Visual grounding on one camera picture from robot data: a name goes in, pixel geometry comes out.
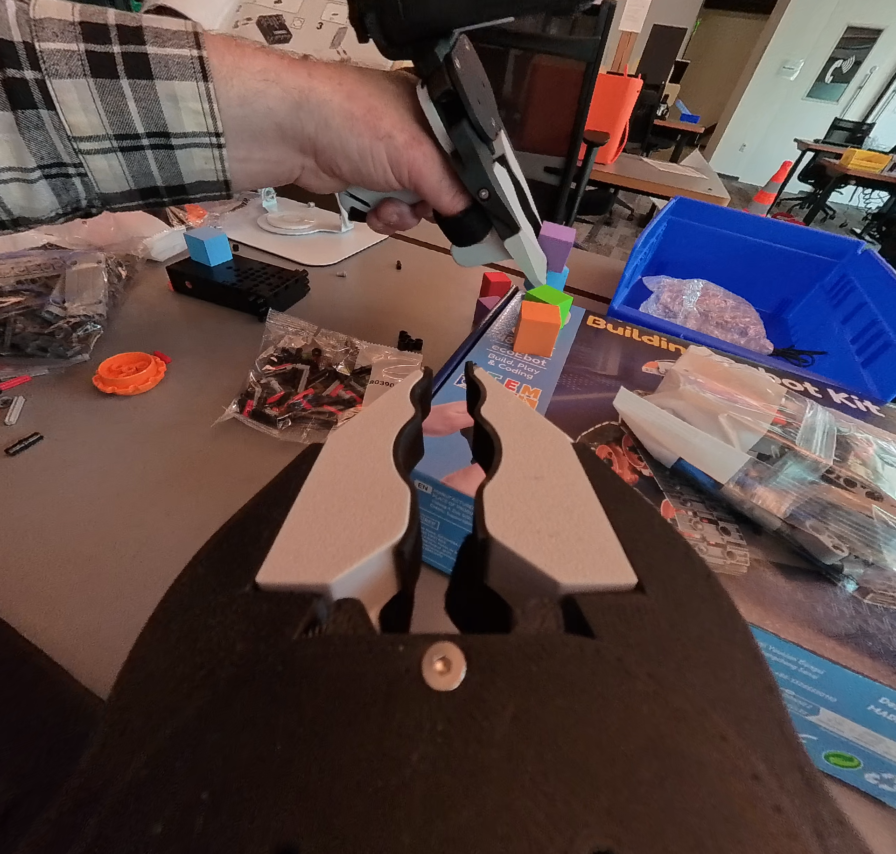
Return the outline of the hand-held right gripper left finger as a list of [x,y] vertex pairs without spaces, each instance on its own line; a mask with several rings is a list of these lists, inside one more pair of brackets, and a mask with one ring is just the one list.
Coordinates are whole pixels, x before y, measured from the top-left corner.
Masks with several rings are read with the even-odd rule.
[[375,627],[409,632],[422,565],[411,473],[423,456],[433,373],[413,370],[305,455],[315,461],[255,576],[264,591],[357,600]]

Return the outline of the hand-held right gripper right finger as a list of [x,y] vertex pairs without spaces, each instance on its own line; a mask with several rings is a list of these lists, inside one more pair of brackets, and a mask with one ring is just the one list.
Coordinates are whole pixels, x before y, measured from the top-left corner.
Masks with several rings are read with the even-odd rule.
[[528,609],[563,626],[564,603],[637,589],[638,578],[571,439],[465,365],[471,451],[485,477],[445,608],[465,635],[511,632]]

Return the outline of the green foam cube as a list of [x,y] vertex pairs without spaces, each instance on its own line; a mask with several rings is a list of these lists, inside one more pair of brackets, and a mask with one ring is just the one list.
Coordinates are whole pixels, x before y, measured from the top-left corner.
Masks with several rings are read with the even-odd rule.
[[564,290],[554,288],[548,284],[528,288],[524,294],[524,301],[556,306],[561,316],[561,326],[565,327],[569,322],[570,310],[574,299]]

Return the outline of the orange foam cube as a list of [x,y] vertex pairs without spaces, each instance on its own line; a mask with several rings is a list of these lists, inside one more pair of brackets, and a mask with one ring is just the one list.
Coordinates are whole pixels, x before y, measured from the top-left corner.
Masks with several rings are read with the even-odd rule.
[[524,299],[513,333],[512,351],[521,355],[550,358],[563,326],[563,314],[558,305]]

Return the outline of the person's left forearm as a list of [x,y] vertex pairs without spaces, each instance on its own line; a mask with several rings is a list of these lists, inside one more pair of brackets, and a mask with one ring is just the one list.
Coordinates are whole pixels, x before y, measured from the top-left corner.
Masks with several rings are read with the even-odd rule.
[[1,20],[2,233],[280,184],[238,176],[210,50],[233,39],[65,0],[2,0]]

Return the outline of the grey desk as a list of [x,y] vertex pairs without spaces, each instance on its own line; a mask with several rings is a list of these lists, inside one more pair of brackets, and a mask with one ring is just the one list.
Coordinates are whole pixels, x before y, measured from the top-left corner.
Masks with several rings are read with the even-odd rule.
[[[405,330],[438,369],[471,330],[484,271],[457,266],[424,223],[309,267],[291,313],[381,344]],[[262,336],[248,315],[174,293],[166,267],[147,261],[94,356],[162,351],[173,362],[161,385],[105,396],[90,366],[69,367],[25,384],[20,420],[2,427],[2,852],[73,770],[163,593],[295,458],[296,445],[236,420],[213,425]],[[43,442],[4,455],[34,432]]]

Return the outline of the black office chair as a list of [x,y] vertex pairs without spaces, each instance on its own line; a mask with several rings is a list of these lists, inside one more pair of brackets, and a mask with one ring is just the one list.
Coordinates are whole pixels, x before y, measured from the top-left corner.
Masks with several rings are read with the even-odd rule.
[[543,220],[566,225],[614,0],[468,32]]

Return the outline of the clear bag black red parts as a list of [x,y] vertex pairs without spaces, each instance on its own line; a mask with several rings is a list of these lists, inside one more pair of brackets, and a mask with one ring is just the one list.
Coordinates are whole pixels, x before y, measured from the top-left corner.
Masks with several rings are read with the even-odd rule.
[[310,445],[422,366],[398,351],[270,311],[244,389],[217,423],[237,420],[280,440]]

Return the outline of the wooden side table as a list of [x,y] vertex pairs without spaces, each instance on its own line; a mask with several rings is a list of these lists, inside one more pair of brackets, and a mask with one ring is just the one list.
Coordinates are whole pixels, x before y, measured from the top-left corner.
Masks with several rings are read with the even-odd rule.
[[698,150],[680,163],[623,153],[612,164],[594,165],[590,179],[651,198],[686,197],[721,207],[731,201],[720,176]]

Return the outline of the white stand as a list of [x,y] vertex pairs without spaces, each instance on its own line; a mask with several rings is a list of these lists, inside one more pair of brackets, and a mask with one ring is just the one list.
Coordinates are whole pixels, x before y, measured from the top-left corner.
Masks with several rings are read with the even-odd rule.
[[306,267],[328,267],[385,240],[342,208],[327,210],[313,201],[266,191],[220,218],[230,241]]

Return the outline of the clear bag of white parts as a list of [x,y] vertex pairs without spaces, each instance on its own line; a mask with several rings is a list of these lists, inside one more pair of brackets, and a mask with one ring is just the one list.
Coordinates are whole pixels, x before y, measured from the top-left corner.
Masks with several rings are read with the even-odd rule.
[[655,460],[785,540],[845,591],[894,609],[894,417],[703,346],[615,406]]

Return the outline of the orange traffic cone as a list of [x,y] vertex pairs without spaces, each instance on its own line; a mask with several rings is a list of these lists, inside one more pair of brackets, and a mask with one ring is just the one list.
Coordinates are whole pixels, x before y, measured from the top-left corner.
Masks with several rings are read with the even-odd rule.
[[783,161],[765,186],[753,196],[746,211],[757,216],[767,217],[778,199],[782,185],[789,180],[793,165],[794,161],[792,160]]

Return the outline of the orange gear wheel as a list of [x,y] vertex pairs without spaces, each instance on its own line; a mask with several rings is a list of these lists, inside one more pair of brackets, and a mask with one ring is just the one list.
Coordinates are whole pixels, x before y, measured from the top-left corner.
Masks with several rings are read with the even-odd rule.
[[157,355],[127,352],[102,361],[92,378],[95,388],[117,396],[136,396],[155,388],[164,378],[167,363]]

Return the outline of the large clear bag grey parts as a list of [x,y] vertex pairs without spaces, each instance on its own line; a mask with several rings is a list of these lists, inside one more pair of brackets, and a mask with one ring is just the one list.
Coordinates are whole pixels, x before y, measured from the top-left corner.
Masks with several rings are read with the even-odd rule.
[[2,234],[3,379],[87,361],[148,261],[93,244],[96,218]]

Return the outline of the dark framed wall sign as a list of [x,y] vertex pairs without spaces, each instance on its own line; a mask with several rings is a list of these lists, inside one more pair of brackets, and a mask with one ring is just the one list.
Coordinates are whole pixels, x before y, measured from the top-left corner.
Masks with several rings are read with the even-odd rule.
[[807,89],[805,98],[824,104],[837,104],[882,33],[883,28],[846,26]]

